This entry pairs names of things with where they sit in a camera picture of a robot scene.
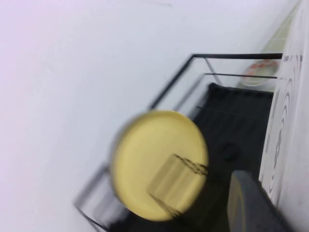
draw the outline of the black wire rack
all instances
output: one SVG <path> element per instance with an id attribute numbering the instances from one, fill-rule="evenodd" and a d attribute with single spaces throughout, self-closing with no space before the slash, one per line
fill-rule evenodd
<path id="1" fill-rule="evenodd" d="M 175 169 L 175 178 L 180 172 L 190 171 L 196 175 L 206 175 L 206 184 L 195 203 L 187 212 L 180 213 L 172 207 L 166 194 L 169 189 L 158 191 L 164 178 L 156 176 L 149 184 L 148 193 L 171 216 L 177 225 L 188 228 L 183 231 L 225 231 L 218 228 L 227 222 L 224 211 L 227 205 L 230 174 L 234 170 L 246 170 L 255 180 L 258 179 L 262 149 L 273 93 L 257 90 L 224 87 L 219 76 L 254 77 L 276 79 L 275 76 L 259 76 L 217 73 L 209 59 L 281 59 L 282 53 L 273 54 L 193 54 L 181 66 L 169 83 L 149 105 L 149 110 L 156 109 L 167 94 L 196 59 L 205 60 L 210 72 L 202 73 L 197 81 L 188 88 L 174 107 L 178 110 L 187 101 L 201 79 L 213 76 L 216 84 L 205 86 L 205 94 L 196 103 L 190 118 L 201 130 L 208 147 L 209 165 L 207 167 L 193 163 L 185 157 L 171 154 L 158 176 L 167 176 L 171 166 Z M 108 165 L 103 165 L 89 181 L 76 199 L 74 206 L 87 219 L 95 231 L 166 231 L 160 223 L 146 221 L 129 212 L 118 200 L 110 184 Z"/>

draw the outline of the yellow plastic lid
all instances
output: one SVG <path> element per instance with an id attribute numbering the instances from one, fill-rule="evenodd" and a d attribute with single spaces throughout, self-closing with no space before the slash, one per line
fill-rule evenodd
<path id="1" fill-rule="evenodd" d="M 136 215 L 154 221 L 171 219 L 147 188 L 172 154 L 208 165 L 204 138 L 187 117 L 174 111 L 151 111 L 124 130 L 115 148 L 112 179 L 118 197 Z M 181 213 L 194 202 L 206 181 L 205 176 L 193 172 L 184 175 L 179 179 L 187 182 L 186 188 L 180 189 L 181 197 L 170 205 Z"/>

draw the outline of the metal rod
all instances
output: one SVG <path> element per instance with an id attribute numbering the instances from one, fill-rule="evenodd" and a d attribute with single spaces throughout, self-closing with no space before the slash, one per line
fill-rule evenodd
<path id="1" fill-rule="evenodd" d="M 178 104 L 174 107 L 174 111 L 178 111 L 180 109 L 180 107 L 184 104 L 184 102 L 191 96 L 193 91 L 198 87 L 199 83 L 202 81 L 204 76 L 205 76 L 204 73 L 199 75 L 194 84 L 190 87 L 190 89 L 186 92 L 186 94 L 180 99 Z"/>
<path id="2" fill-rule="evenodd" d="M 244 74 L 206 73 L 205 75 L 242 76 L 242 77 L 257 77 L 257 78 L 265 78 L 265 79 L 277 79 L 276 76 L 258 76 L 258 75 L 244 75 Z"/>
<path id="3" fill-rule="evenodd" d="M 261 53 L 261 54 L 194 54 L 195 58 L 213 59 L 281 59 L 282 53 Z"/>
<path id="4" fill-rule="evenodd" d="M 207 58 L 205 58 L 205 61 L 206 61 L 207 65 L 208 65 L 210 71 L 211 71 L 212 73 L 215 73 L 215 71 L 214 71 L 214 69 L 213 69 L 211 63 L 209 62 L 209 60 L 208 60 Z M 218 78 L 218 76 L 217 76 L 217 75 L 214 75 L 213 77 L 214 77 L 214 79 L 217 81 L 217 83 L 218 83 L 219 85 L 222 86 L 222 82 L 220 81 L 220 79 Z"/>

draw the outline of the black metal frame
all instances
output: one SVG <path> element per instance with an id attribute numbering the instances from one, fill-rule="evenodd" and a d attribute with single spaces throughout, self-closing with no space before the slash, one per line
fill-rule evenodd
<path id="1" fill-rule="evenodd" d="M 271 53 L 271 54 L 193 54 L 191 55 L 187 61 L 181 66 L 181 68 L 176 72 L 176 74 L 173 76 L 171 81 L 162 89 L 162 91 L 158 94 L 158 96 L 153 100 L 153 102 L 149 105 L 148 110 L 153 110 L 155 109 L 160 102 L 163 100 L 163 98 L 171 91 L 172 87 L 179 81 L 181 76 L 185 73 L 185 71 L 188 69 L 192 61 L 196 58 L 203 58 L 206 61 L 206 64 L 208 65 L 210 69 L 210 73 L 202 73 L 198 81 L 188 90 L 188 92 L 185 94 L 183 98 L 181 98 L 181 101 L 177 106 L 175 107 L 175 110 L 179 109 L 180 106 L 183 104 L 183 102 L 190 96 L 190 94 L 194 91 L 194 89 L 198 86 L 200 83 L 200 80 L 204 76 L 214 76 L 218 84 L 221 84 L 220 80 L 218 79 L 218 76 L 241 76 L 241 77 L 255 77 L 255 78 L 266 78 L 266 79 L 276 79 L 277 77 L 274 76 L 257 76 L 257 75 L 243 75 L 243 74 L 228 74 L 228 73 L 216 73 L 208 59 L 213 58 L 213 59 L 281 59 L 282 58 L 282 53 Z M 204 167 L 206 172 L 204 174 L 208 173 L 208 168 Z M 87 216 L 84 211 L 82 210 L 82 207 L 85 205 L 87 202 L 88 197 L 91 195 L 92 191 L 95 190 L 96 186 L 102 179 L 106 176 L 109 176 L 109 167 L 107 165 L 103 165 L 97 174 L 91 179 L 91 181 L 88 183 L 88 185 L 85 187 L 83 192 L 78 196 L 77 200 L 74 203 L 75 208 L 79 211 L 79 213 L 87 219 L 87 221 L 91 224 L 91 226 L 99 232 L 99 229 L 103 229 L 105 231 L 109 231 L 109 227 L 105 225 L 104 223 L 99 223 L 89 216 Z M 179 213 L 172 213 L 173 216 L 179 216 Z"/>
<path id="2" fill-rule="evenodd" d="M 276 79 L 274 76 L 256 76 L 256 75 L 243 75 L 243 74 L 225 74 L 225 73 L 216 73 L 210 62 L 209 58 L 213 59 L 281 59 L 282 53 L 265 53 L 265 54 L 193 54 L 189 59 L 182 65 L 178 72 L 174 75 L 171 81 L 163 88 L 155 100 L 150 104 L 149 110 L 155 109 L 166 94 L 171 90 L 171 88 L 179 81 L 180 77 L 185 73 L 189 68 L 191 62 L 196 58 L 205 59 L 211 73 L 205 73 L 204 75 L 213 75 L 217 77 L 221 76 L 243 76 L 243 77 L 258 77 L 258 78 L 267 78 L 267 79 Z"/>

